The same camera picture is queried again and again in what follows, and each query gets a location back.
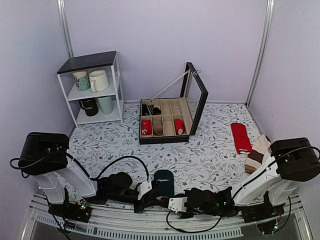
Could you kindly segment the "dark green sock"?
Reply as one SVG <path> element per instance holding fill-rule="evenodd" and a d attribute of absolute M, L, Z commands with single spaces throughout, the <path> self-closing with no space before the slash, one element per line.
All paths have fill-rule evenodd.
<path fill-rule="evenodd" d="M 161 169 L 154 173 L 153 179 L 159 182 L 160 189 L 156 197 L 173 197 L 175 195 L 174 175 L 170 170 Z"/>

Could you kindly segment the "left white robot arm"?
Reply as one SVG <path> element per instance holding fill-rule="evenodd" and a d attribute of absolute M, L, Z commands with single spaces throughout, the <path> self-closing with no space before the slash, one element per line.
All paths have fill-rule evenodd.
<path fill-rule="evenodd" d="M 91 177 L 86 169 L 68 152 L 70 139 L 62 133 L 31 132 L 27 135 L 17 169 L 33 176 L 46 194 L 49 203 L 63 216 L 74 213 L 74 205 L 57 175 L 72 185 L 90 204 L 104 205 L 108 200 L 134 205 L 134 212 L 159 206 L 156 196 L 160 183 L 147 179 L 131 188 L 132 178 L 125 172 L 108 177 Z"/>

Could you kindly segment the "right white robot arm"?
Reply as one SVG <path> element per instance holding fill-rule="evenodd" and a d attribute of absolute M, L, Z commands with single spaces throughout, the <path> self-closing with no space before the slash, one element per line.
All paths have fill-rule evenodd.
<path fill-rule="evenodd" d="M 269 218 L 300 182 L 319 175 L 320 150 L 306 137 L 277 140 L 269 148 L 261 166 L 242 182 L 219 192 L 195 187 L 187 191 L 187 212 L 233 217 L 253 208 Z"/>

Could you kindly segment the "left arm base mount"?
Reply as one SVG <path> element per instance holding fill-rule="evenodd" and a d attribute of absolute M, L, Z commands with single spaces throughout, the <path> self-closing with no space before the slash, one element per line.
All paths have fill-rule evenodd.
<path fill-rule="evenodd" d="M 86 205 L 83 199 L 78 203 L 69 201 L 69 192 L 64 188 L 64 200 L 62 204 L 52 204 L 48 202 L 48 212 L 52 215 L 62 217 L 64 220 L 74 220 L 88 223 L 91 217 L 92 208 Z"/>

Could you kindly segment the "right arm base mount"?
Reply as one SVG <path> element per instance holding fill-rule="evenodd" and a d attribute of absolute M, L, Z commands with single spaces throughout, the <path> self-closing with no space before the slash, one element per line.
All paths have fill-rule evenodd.
<path fill-rule="evenodd" d="M 264 222 L 256 225 L 257 229 L 261 234 L 266 236 L 273 235 L 275 233 L 278 233 L 281 229 L 283 229 L 284 226 L 287 224 L 288 220 L 290 219 L 292 212 L 291 198 L 288 197 L 289 212 L 286 220 L 284 220 L 283 217 L 283 214 L 285 213 L 284 203 L 281 205 L 273 206 L 270 202 L 268 191 L 263 195 L 263 200 L 264 202 L 261 204 L 243 207 L 241 209 L 241 215 L 245 223 L 257 222 L 269 218 L 274 218 L 272 222 Z"/>

